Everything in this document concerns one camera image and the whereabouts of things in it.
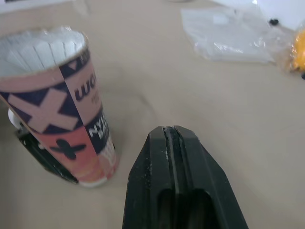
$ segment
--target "cross pattern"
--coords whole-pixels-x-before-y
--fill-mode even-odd
[[[76,159],[76,153],[82,151],[84,148],[86,148],[85,144],[82,145],[76,145],[71,146],[69,142],[67,142],[64,139],[58,139],[56,141],[58,147],[51,146],[50,149],[53,151],[56,151],[58,153],[63,153],[68,159],[75,160]]]
[[[31,119],[27,123],[28,126],[39,133],[43,133],[50,124],[67,130],[75,128],[78,122],[77,117],[59,114],[59,110],[66,97],[67,94],[65,92],[51,88],[40,106],[26,102],[13,94],[10,94],[8,97],[8,102],[29,114]]]

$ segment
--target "clear plastic bag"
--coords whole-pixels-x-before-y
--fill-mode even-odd
[[[274,62],[287,36],[258,9],[215,7],[182,10],[183,29],[203,57],[214,61]]]

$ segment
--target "orange object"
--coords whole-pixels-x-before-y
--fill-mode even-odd
[[[305,72],[305,30],[301,31],[295,38],[292,53],[294,56],[293,69]]]

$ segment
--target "table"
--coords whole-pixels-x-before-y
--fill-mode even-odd
[[[70,25],[84,31],[120,166],[85,189],[44,171],[0,112],[0,224],[6,229],[118,229],[128,173],[158,125],[193,130],[226,172],[250,229],[305,226],[305,82],[268,64],[195,54],[181,8],[206,0],[89,0],[0,15],[0,34]]]

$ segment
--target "paper cup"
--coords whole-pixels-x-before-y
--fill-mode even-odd
[[[112,177],[118,158],[84,34],[59,28],[0,39],[0,96],[81,185]]]

